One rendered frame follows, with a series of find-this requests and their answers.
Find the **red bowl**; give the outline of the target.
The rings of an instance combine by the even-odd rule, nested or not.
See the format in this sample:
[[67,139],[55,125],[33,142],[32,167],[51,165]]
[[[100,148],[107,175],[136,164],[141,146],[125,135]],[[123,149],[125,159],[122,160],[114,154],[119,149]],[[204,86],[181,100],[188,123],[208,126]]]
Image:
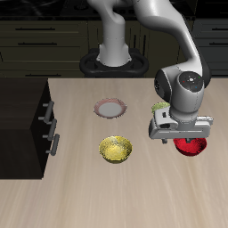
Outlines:
[[186,142],[185,138],[174,139],[176,149],[185,156],[193,157],[203,152],[207,147],[205,138],[194,138]]

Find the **green bowl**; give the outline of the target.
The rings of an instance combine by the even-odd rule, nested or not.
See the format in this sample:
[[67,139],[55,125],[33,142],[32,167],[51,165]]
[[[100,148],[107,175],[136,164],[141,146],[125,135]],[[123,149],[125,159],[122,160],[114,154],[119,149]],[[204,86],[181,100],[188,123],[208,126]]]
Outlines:
[[168,102],[158,102],[151,107],[151,112],[154,115],[156,110],[163,109],[170,106]]

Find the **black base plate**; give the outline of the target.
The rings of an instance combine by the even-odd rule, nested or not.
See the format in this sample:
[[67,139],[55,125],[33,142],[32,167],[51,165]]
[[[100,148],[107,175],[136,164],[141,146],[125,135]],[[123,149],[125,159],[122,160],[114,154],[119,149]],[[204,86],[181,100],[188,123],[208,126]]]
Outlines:
[[143,77],[149,69],[148,60],[140,54],[136,48],[130,48],[129,54],[131,61],[123,66],[109,67],[97,61],[97,56],[100,53],[98,48],[92,48],[85,55],[79,64],[80,70],[89,78],[134,78]]

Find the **white plate with red rim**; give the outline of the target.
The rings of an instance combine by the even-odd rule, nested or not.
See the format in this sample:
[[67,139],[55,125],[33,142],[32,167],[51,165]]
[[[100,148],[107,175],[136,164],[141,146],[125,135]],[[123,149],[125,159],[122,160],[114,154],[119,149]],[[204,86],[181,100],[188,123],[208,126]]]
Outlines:
[[126,109],[126,104],[118,98],[102,99],[94,105],[94,113],[101,118],[119,118]]

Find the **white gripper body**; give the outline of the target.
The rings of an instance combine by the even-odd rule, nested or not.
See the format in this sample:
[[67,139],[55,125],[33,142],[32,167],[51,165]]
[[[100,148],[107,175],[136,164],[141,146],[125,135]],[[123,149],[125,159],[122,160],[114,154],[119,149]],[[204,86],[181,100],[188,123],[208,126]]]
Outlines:
[[178,129],[178,123],[170,117],[155,119],[149,125],[151,139],[207,138],[213,124],[211,117],[197,117],[194,126],[188,130]]

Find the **dark kitchen cupboards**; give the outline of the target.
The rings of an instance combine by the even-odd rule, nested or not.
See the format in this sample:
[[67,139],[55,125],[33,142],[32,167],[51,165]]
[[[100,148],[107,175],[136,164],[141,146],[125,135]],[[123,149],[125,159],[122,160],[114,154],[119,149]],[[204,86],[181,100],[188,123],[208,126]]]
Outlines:
[[[125,20],[128,52],[149,62],[143,77],[186,62],[175,37],[145,28],[132,6],[113,12]],[[185,21],[210,76],[228,77],[228,20]],[[0,0],[0,77],[85,77],[80,60],[102,43],[102,18],[87,0]]]

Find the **yellow bowl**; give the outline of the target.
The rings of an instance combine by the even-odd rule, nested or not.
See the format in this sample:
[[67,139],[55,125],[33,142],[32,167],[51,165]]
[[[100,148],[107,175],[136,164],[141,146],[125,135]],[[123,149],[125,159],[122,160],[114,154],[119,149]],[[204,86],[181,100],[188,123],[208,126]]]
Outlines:
[[99,144],[99,152],[110,163],[122,163],[131,155],[133,145],[123,136],[109,136]]

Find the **dark wooden cabinet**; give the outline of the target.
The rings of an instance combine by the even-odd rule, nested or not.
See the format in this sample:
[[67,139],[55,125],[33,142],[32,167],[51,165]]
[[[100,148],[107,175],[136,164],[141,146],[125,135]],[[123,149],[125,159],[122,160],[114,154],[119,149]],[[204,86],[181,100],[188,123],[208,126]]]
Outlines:
[[0,179],[44,177],[53,140],[48,134],[54,114],[39,120],[51,101],[46,78],[0,78]]

